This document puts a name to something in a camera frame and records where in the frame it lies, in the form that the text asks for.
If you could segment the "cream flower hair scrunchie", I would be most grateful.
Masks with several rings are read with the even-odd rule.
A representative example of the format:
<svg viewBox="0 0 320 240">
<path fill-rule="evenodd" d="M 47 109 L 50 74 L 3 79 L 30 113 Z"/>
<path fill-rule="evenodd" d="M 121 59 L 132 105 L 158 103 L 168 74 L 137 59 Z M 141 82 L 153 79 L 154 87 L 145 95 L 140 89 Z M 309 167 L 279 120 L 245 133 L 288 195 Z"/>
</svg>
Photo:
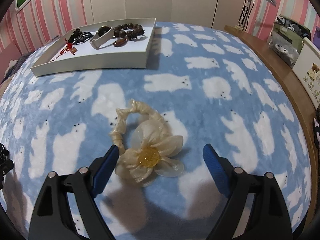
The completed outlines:
<svg viewBox="0 0 320 240">
<path fill-rule="evenodd" d="M 126 108 L 116 109 L 117 122 L 109 133 L 118 147 L 119 159 L 114 172 L 122 180 L 141 187 L 150 185 L 155 176 L 178 177 L 184 171 L 181 161 L 172 159 L 182 150 L 184 139 L 172 135 L 163 116 L 144 102 L 131 99 Z M 132 133 L 129 148 L 124 146 L 127 118 L 140 114 L 146 119 Z"/>
</svg>

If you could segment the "red cord amber gourd pendant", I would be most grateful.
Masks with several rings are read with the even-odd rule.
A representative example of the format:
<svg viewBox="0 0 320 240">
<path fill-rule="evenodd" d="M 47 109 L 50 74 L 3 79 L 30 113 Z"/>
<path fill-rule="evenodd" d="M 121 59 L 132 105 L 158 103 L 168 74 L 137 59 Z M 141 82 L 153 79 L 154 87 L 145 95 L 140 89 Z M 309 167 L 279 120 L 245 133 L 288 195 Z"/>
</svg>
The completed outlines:
<svg viewBox="0 0 320 240">
<path fill-rule="evenodd" d="M 74 47 L 73 43 L 68 42 L 67 39 L 65 39 L 65 46 L 64 48 L 59 52 L 59 54 L 51 59 L 51 62 L 55 61 L 60 56 L 64 55 L 67 52 L 70 52 L 72 55 L 75 55 L 78 50 Z"/>
</svg>

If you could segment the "purple patchwork quilt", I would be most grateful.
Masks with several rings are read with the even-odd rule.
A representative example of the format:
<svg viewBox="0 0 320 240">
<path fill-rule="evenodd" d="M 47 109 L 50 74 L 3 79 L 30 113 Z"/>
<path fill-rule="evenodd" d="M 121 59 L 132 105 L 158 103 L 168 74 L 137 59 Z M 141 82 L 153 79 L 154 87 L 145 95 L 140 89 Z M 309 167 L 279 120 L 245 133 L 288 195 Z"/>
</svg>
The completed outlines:
<svg viewBox="0 0 320 240">
<path fill-rule="evenodd" d="M 7 68 L 7 70 L 4 73 L 4 78 L 1 81 L 1 83 L 3 83 L 4 81 L 6 81 L 9 77 L 15 75 L 17 73 L 17 71 L 21 68 L 22 64 L 25 63 L 25 61 L 34 53 L 34 51 L 23 54 L 19 59 L 17 60 L 11 60 L 9 62 L 9 66 Z"/>
</svg>

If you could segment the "wooden headboard shelf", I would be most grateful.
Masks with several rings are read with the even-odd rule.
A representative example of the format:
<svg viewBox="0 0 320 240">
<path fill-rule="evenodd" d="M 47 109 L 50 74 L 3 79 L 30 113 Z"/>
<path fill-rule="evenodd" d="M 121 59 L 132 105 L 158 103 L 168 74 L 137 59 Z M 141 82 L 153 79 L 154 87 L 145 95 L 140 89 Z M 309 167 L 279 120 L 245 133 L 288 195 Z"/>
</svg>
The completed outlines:
<svg viewBox="0 0 320 240">
<path fill-rule="evenodd" d="M 235 27 L 225 25 L 224 30 L 244 42 L 272 72 L 289 98 L 302 126 L 308 147 L 311 166 L 311 200 L 306 215 L 305 226 L 308 226 L 316 213 L 318 193 L 318 150 L 313 141 L 312 122 L 316 109 L 303 85 L 292 69 L 268 46 L 268 43 Z"/>
</svg>

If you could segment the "white bear picture box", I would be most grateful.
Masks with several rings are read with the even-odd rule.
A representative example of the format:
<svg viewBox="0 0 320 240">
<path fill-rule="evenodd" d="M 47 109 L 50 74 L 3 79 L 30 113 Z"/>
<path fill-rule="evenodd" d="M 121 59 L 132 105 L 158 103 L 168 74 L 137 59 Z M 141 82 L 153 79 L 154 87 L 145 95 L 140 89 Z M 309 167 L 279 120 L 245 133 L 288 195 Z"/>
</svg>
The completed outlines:
<svg viewBox="0 0 320 240">
<path fill-rule="evenodd" d="M 292 70 L 305 88 L 315 109 L 318 108 L 320 103 L 319 68 L 319 49 L 305 37 L 303 40 L 302 50 Z"/>
</svg>

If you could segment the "silver plastic bag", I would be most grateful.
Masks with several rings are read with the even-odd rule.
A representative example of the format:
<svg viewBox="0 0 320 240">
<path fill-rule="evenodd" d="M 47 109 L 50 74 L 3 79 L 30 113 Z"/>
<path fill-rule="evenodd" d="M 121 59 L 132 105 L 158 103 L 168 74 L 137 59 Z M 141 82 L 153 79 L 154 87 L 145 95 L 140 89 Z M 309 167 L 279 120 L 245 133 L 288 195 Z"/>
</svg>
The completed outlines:
<svg viewBox="0 0 320 240">
<path fill-rule="evenodd" d="M 290 42 L 273 31 L 268 45 L 289 67 L 294 67 L 299 53 Z"/>
</svg>

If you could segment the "white shallow tray box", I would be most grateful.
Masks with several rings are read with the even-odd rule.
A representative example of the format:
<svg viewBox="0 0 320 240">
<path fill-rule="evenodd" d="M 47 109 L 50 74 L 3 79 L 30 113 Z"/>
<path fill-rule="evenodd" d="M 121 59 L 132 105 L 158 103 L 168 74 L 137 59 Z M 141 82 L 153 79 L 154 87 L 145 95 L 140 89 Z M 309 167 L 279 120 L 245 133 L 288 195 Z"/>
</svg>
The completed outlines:
<svg viewBox="0 0 320 240">
<path fill-rule="evenodd" d="M 145 31 L 133 41 L 127 41 L 120 47 L 115 47 L 113 43 L 117 40 L 113 36 L 113 30 L 102 37 L 93 37 L 82 44 L 74 47 L 78 50 L 75 55 L 70 52 L 56 57 L 65 46 L 65 39 L 69 39 L 74 30 L 70 30 L 58 40 L 49 45 L 43 54 L 31 66 L 31 71 L 35 76 L 44 76 L 71 72 L 76 70 L 106 69 L 106 68 L 145 68 L 150 51 L 153 33 L 155 30 L 155 18 L 129 18 L 122 20 L 112 20 L 100 23 L 81 26 L 80 30 L 88 31 L 95 35 L 102 26 L 114 28 L 121 24 L 138 24 Z"/>
</svg>

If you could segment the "green storage box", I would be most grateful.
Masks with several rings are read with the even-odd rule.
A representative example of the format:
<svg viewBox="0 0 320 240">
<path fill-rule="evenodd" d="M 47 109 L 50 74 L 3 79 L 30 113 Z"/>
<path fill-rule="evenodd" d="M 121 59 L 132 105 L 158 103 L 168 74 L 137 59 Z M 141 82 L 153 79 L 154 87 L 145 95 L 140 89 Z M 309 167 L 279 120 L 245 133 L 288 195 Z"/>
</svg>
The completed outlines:
<svg viewBox="0 0 320 240">
<path fill-rule="evenodd" d="M 304 38 L 311 39 L 309 28 L 284 15 L 279 15 L 273 23 L 271 35 L 273 34 L 277 34 L 289 42 L 298 53 L 303 48 Z"/>
</svg>

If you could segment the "cream wardrobe with ornaments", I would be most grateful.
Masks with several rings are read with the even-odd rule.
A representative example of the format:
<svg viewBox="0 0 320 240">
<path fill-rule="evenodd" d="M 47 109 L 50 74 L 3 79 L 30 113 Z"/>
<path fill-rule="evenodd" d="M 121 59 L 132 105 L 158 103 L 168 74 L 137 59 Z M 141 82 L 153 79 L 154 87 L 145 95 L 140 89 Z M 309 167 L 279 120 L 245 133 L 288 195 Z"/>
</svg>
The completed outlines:
<svg viewBox="0 0 320 240">
<path fill-rule="evenodd" d="M 245 0 L 83 0 L 89 22 L 155 18 L 222 30 L 236 25 Z"/>
</svg>

